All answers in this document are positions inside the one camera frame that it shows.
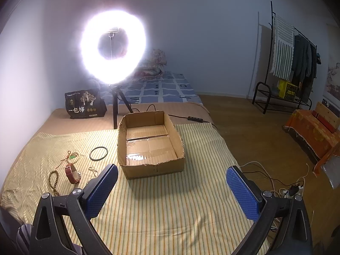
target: blue checkered bedsheet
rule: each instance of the blue checkered bedsheet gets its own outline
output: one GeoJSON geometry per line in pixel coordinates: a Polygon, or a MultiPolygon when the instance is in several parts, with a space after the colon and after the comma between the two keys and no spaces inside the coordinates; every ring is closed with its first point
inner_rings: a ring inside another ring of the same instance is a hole
{"type": "MultiPolygon", "coordinates": [[[[202,104],[183,74],[166,72],[162,78],[153,81],[135,81],[121,85],[121,90],[132,104],[195,102],[202,104]]],[[[112,94],[101,93],[106,104],[112,104],[112,94]]]]}

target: open cardboard box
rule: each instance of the open cardboard box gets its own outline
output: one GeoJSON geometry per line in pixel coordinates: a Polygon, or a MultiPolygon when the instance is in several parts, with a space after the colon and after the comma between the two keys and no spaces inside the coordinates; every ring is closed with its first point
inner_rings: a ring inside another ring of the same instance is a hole
{"type": "Polygon", "coordinates": [[[127,114],[119,124],[118,162],[127,179],[181,172],[181,136],[164,111],[127,114]]]}

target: black bangle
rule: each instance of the black bangle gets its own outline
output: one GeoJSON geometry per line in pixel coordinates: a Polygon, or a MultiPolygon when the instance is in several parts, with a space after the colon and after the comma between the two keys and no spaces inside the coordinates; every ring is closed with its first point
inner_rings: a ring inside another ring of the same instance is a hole
{"type": "Polygon", "coordinates": [[[104,147],[104,146],[98,146],[98,147],[95,147],[93,150],[91,150],[89,156],[90,156],[90,159],[91,159],[92,161],[100,161],[100,160],[103,160],[103,159],[107,156],[107,154],[108,154],[108,149],[107,149],[106,147],[104,147]],[[94,150],[96,150],[96,149],[106,149],[106,154],[105,154],[102,158],[93,159],[93,158],[91,157],[91,154],[92,154],[92,152],[93,152],[94,150]]]}

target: orange tablecloth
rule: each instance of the orange tablecloth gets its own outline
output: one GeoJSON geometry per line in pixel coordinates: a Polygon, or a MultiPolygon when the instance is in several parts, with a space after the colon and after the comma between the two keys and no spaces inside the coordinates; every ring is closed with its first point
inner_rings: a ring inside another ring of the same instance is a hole
{"type": "Polygon", "coordinates": [[[313,171],[316,176],[320,174],[320,166],[331,156],[340,156],[340,131],[331,133],[311,110],[295,110],[285,128],[293,128],[320,159],[313,171]]]}

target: tripod leg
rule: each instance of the tripod leg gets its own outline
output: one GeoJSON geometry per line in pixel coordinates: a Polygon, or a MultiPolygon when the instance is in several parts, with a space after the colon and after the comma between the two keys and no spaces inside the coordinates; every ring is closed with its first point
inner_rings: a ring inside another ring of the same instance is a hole
{"type": "Polygon", "coordinates": [[[117,129],[117,115],[118,115],[118,92],[117,87],[112,88],[112,106],[113,106],[113,129],[117,129]]]}
{"type": "Polygon", "coordinates": [[[122,100],[124,101],[126,107],[129,109],[130,113],[133,113],[132,108],[131,108],[131,106],[130,106],[128,100],[127,100],[126,97],[124,96],[122,90],[120,90],[119,88],[118,88],[118,93],[119,93],[120,97],[122,98],[122,100]]]}

